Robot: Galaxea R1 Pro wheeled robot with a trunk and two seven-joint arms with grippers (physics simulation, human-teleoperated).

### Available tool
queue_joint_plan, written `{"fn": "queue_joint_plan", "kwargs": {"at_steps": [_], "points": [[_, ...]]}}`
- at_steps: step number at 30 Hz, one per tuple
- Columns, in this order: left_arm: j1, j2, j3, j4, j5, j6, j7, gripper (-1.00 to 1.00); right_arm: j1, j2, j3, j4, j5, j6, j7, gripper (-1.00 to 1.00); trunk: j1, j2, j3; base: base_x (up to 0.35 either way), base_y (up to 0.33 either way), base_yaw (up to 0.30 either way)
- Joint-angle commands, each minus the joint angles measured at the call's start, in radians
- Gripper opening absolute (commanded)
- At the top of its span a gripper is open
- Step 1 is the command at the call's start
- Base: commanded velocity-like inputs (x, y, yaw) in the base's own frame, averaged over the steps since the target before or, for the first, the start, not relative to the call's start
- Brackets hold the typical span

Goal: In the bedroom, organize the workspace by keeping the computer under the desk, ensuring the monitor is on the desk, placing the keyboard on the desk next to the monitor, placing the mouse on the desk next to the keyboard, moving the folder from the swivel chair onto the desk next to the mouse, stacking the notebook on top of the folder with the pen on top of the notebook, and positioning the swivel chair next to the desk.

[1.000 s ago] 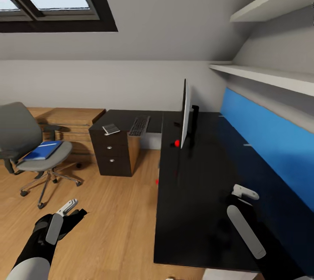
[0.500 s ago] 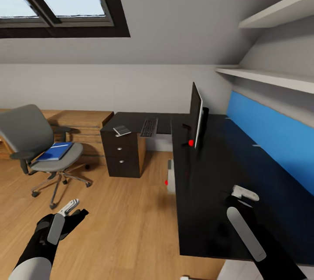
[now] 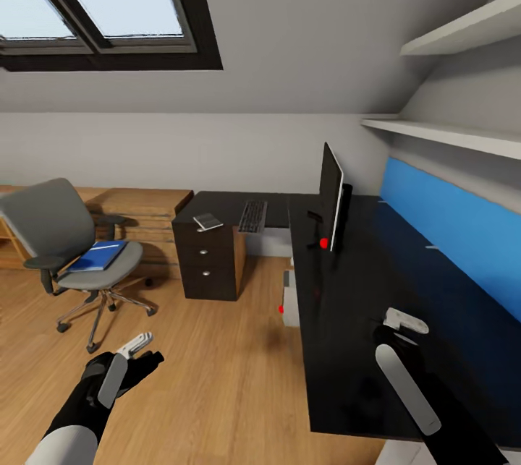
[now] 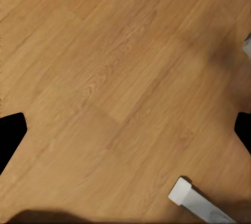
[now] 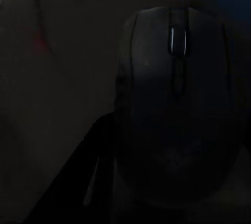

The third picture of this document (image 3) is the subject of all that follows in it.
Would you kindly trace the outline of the notebook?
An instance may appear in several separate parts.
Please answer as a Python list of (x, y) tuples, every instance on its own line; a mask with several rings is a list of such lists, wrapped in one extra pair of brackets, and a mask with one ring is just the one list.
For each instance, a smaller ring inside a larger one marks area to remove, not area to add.
[(198, 222), (198, 225), (202, 226), (205, 230), (223, 226), (220, 220), (211, 213), (197, 216), (195, 217), (195, 220)]

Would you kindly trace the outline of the monitor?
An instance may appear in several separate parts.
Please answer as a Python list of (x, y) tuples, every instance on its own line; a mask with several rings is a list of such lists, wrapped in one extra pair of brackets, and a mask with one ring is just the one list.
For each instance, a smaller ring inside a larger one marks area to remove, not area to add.
[(323, 220), (325, 238), (317, 245), (321, 245), (327, 251), (333, 249), (335, 231), (342, 233), (349, 220), (348, 211), (353, 186), (343, 183), (343, 178), (344, 174), (333, 151), (329, 143), (325, 142), (320, 181), (322, 216), (314, 212), (312, 214)]

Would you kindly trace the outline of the swivel chair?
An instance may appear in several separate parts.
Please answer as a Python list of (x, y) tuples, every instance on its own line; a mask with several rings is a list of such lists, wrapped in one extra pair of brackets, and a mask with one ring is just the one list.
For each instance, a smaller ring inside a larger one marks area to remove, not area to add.
[[(151, 286), (153, 280), (145, 276), (118, 285), (135, 270), (143, 258), (142, 244), (130, 240), (125, 240), (126, 244), (105, 270), (69, 271), (71, 263), (96, 244), (96, 222), (81, 200), (71, 182), (64, 178), (52, 179), (0, 195), (0, 218), (8, 223), (33, 257), (23, 265), (28, 269), (40, 270), (41, 283), (47, 294), (57, 297), (69, 289), (92, 293), (84, 304), (56, 321), (57, 331), (63, 333), (67, 328), (62, 320), (102, 299), (86, 347), (92, 353), (98, 349), (93, 339), (105, 305), (108, 305), (110, 311), (117, 308), (114, 299), (146, 308), (150, 316), (154, 314), (153, 308), (148, 305), (118, 295), (122, 289), (144, 279), (145, 285)], [(114, 215), (101, 216), (98, 220), (109, 224), (108, 241), (114, 240), (115, 223), (126, 222), (125, 217)], [(53, 291), (51, 282), (59, 285), (56, 291)]]

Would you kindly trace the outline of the keyboard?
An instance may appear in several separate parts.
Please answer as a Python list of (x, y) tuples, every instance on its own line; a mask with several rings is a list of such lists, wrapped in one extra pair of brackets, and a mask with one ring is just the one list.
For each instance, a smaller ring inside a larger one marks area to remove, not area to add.
[(268, 201), (248, 200), (242, 214), (238, 234), (264, 235)]

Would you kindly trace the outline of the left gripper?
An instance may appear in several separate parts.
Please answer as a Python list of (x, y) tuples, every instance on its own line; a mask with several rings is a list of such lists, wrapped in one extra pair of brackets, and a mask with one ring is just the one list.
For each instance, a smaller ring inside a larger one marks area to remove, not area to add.
[(147, 351), (141, 357), (131, 360), (131, 362), (134, 364), (135, 368), (134, 378), (126, 388), (119, 390), (117, 398), (123, 396), (127, 391), (136, 386), (142, 379), (145, 379), (155, 369), (157, 369), (158, 365), (161, 362), (164, 362), (164, 356), (159, 351), (156, 351), (156, 353)]

